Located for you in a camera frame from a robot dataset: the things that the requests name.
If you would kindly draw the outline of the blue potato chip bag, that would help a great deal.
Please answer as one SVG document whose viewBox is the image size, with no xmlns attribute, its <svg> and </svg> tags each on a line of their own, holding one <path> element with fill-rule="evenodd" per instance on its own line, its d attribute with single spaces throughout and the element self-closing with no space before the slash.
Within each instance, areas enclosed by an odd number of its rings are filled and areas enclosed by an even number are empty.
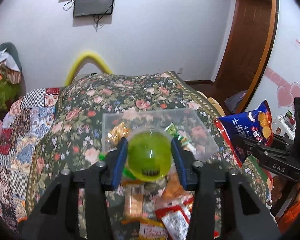
<svg viewBox="0 0 300 240">
<path fill-rule="evenodd" d="M 251 139 L 253 142 L 259 142 L 264 146 L 270 146 L 274 139 L 271 129 L 271 111 L 266 100 L 262 101 L 255 110 L 221 116 L 215 118 L 214 123 L 232 150 L 239 167 L 242 167 L 247 157 L 251 155 L 251 151 L 244 150 L 243 147 L 235 143 L 236 135 Z"/>
</svg>

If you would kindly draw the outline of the orange puffed snack bag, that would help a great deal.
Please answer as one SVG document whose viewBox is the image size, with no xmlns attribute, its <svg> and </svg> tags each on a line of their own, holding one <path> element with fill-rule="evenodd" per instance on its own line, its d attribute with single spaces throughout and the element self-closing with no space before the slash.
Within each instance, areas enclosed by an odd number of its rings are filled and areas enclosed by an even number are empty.
<svg viewBox="0 0 300 240">
<path fill-rule="evenodd" d="M 117 145 L 121 138 L 128 136 L 129 133 L 130 128 L 124 122 L 121 122 L 108 133 L 108 142 Z"/>
</svg>

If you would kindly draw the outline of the white box with stickers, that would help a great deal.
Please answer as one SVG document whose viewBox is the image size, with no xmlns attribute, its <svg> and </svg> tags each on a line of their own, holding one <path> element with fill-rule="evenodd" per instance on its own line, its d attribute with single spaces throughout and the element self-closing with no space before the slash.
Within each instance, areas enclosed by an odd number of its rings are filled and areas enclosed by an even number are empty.
<svg viewBox="0 0 300 240">
<path fill-rule="evenodd" d="M 291 111 L 287 111 L 285 115 L 279 115 L 272 123 L 274 134 L 294 140 L 296 121 Z"/>
</svg>

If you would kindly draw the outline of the red white snack packet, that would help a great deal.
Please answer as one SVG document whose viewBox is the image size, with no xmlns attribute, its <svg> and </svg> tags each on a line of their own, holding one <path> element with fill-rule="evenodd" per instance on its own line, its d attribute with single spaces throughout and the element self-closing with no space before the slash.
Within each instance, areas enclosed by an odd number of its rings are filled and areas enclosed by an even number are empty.
<svg viewBox="0 0 300 240">
<path fill-rule="evenodd" d="M 155 215 L 171 239 L 186 239 L 190 226 L 194 197 L 155 204 Z"/>
</svg>

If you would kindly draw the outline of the orange biscuit bag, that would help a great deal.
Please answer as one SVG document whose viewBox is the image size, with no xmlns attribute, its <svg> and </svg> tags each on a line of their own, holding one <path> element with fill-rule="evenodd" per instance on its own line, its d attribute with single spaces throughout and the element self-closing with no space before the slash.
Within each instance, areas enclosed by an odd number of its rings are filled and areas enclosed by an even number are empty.
<svg viewBox="0 0 300 240">
<path fill-rule="evenodd" d="M 177 172 L 168 175 L 166 187 L 161 195 L 163 200 L 174 200 L 189 196 L 189 193 L 184 190 L 179 182 Z"/>
</svg>

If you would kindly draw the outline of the clear plastic storage bin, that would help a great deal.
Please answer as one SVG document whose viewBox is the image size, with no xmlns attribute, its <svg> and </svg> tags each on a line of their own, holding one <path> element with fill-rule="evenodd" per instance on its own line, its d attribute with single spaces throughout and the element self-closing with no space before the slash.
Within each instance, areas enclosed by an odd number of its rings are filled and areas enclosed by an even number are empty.
<svg viewBox="0 0 300 240">
<path fill-rule="evenodd" d="M 181 145 L 191 151 L 195 158 L 203 162 L 219 151 L 217 142 L 210 134 L 210 129 L 190 108 L 164 109 L 157 111 L 128 110 L 124 113 L 104 114 L 102 117 L 102 153 L 113 150 L 116 145 L 108 142 L 108 133 L 124 122 L 130 131 L 140 128 L 165 128 L 174 123 L 179 129 Z"/>
</svg>

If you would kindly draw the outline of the yellow noodle snack bag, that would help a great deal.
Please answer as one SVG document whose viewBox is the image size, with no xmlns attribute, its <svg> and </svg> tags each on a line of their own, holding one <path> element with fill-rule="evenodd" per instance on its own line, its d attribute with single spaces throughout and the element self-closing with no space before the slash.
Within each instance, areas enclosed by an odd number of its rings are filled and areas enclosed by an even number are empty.
<svg viewBox="0 0 300 240">
<path fill-rule="evenodd" d="M 121 224 L 139 222 L 138 239 L 168 239 L 167 230 L 161 222 L 146 217 L 127 218 L 121 221 Z"/>
</svg>

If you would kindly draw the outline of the orange cracker packet with barcode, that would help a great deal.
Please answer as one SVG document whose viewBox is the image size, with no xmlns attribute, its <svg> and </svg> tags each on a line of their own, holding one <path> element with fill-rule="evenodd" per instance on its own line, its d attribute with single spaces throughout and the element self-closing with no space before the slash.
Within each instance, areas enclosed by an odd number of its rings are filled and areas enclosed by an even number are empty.
<svg viewBox="0 0 300 240">
<path fill-rule="evenodd" d="M 143 213 L 143 184 L 127 184 L 125 194 L 124 216 L 126 218 L 141 217 Z"/>
</svg>

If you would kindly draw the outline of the green pea snack packet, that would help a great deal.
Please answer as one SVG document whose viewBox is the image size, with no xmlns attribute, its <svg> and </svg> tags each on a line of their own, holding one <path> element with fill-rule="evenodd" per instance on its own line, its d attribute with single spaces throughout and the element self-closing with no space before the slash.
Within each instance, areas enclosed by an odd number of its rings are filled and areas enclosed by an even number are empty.
<svg viewBox="0 0 300 240">
<path fill-rule="evenodd" d="M 173 138 L 180 138 L 181 135 L 179 133 L 179 129 L 177 128 L 177 126 L 172 122 L 170 123 L 166 128 L 165 128 L 165 132 L 167 132 L 170 136 L 172 136 Z"/>
</svg>

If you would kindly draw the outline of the patchwork quilt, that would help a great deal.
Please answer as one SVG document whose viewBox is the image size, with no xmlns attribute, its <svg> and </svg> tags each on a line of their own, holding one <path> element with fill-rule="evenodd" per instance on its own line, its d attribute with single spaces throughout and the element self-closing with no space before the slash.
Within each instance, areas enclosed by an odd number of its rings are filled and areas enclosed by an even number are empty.
<svg viewBox="0 0 300 240">
<path fill-rule="evenodd" d="M 2 122 L 0 217 L 12 231 L 26 217 L 26 191 L 34 150 L 52 126 L 59 88 L 35 89 L 14 102 Z"/>
</svg>

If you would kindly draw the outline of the floral green bedspread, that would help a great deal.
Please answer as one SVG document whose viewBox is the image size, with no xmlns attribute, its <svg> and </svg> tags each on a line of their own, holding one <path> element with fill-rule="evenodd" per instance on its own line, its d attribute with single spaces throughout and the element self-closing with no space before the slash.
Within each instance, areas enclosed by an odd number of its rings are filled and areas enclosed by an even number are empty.
<svg viewBox="0 0 300 240">
<path fill-rule="evenodd" d="M 26 193 L 27 215 L 63 168 L 84 170 L 99 160 L 104 113 L 124 113 L 130 120 L 138 111 L 188 107 L 196 111 L 219 147 L 219 152 L 208 163 L 218 170 L 238 168 L 232 151 L 213 123 L 221 116 L 217 108 L 174 72 L 143 76 L 93 75 L 65 87 L 55 106 L 53 124 L 33 154 Z M 269 196 L 268 176 L 255 159 L 248 158 L 239 171 L 265 204 Z M 138 239 L 140 223 L 121 223 L 125 188 L 119 186 L 114 192 L 106 192 L 106 200 L 115 239 Z"/>
</svg>

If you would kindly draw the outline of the brown wooden door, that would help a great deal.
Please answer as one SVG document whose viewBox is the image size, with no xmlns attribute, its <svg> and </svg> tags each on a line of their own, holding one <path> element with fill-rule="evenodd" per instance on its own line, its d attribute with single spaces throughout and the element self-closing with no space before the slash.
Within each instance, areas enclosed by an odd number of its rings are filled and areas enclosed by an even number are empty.
<svg viewBox="0 0 300 240">
<path fill-rule="evenodd" d="M 225 33 L 214 98 L 227 114 L 248 106 L 274 43 L 278 0 L 234 0 Z"/>
</svg>

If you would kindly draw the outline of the pile of clothes on chair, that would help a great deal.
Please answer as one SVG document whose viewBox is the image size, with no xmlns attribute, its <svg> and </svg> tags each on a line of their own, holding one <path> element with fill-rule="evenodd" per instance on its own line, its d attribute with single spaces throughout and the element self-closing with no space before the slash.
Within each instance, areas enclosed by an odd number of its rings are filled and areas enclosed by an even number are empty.
<svg viewBox="0 0 300 240">
<path fill-rule="evenodd" d="M 22 67 L 14 44 L 0 44 L 0 113 L 6 113 L 21 96 Z"/>
</svg>

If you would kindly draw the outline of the yellow padded headboard hoop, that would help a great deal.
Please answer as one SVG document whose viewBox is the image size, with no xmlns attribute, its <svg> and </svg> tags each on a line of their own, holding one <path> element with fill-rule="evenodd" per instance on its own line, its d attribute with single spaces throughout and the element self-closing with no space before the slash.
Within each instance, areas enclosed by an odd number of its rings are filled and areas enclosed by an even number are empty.
<svg viewBox="0 0 300 240">
<path fill-rule="evenodd" d="M 106 62 L 98 55 L 97 53 L 93 51 L 84 51 L 81 53 L 77 59 L 75 59 L 74 63 L 72 64 L 72 67 L 70 68 L 70 71 L 68 72 L 66 79 L 64 81 L 64 86 L 69 86 L 77 74 L 81 71 L 81 69 L 86 64 L 92 64 L 95 66 L 101 73 L 104 74 L 113 74 L 113 71 L 109 68 L 109 66 L 106 64 Z"/>
</svg>

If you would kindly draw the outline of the wall mounted black monitor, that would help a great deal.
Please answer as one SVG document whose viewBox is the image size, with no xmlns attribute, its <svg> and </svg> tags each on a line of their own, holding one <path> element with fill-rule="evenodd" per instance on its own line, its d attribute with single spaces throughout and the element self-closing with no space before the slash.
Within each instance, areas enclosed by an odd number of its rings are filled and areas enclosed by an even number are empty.
<svg viewBox="0 0 300 240">
<path fill-rule="evenodd" d="M 74 17 L 103 16 L 113 13 L 115 0 L 75 0 Z"/>
</svg>

